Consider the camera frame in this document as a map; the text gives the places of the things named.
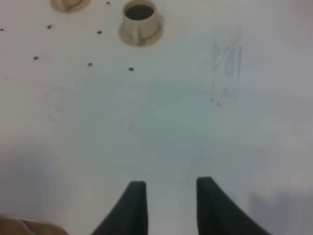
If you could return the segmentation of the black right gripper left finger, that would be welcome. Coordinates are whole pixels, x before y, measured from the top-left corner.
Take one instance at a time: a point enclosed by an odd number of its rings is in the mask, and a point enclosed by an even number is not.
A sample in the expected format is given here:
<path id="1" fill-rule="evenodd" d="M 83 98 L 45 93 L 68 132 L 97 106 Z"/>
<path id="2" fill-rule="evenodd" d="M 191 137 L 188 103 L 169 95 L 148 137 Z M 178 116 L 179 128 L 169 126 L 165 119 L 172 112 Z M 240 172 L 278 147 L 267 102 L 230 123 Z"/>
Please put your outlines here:
<path id="1" fill-rule="evenodd" d="M 94 235 L 147 235 L 148 204 L 144 181 L 131 181 Z"/>

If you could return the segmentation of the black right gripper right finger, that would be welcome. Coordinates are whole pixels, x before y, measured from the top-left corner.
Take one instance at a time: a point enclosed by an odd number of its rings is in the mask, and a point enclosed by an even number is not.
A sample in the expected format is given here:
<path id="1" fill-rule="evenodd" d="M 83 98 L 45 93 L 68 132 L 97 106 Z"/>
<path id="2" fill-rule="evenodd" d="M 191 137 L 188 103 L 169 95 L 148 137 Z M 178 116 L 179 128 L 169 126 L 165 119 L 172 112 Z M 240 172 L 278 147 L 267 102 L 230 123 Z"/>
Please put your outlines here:
<path id="1" fill-rule="evenodd" d="M 267 235 L 211 177 L 197 179 L 197 227 L 200 235 Z"/>

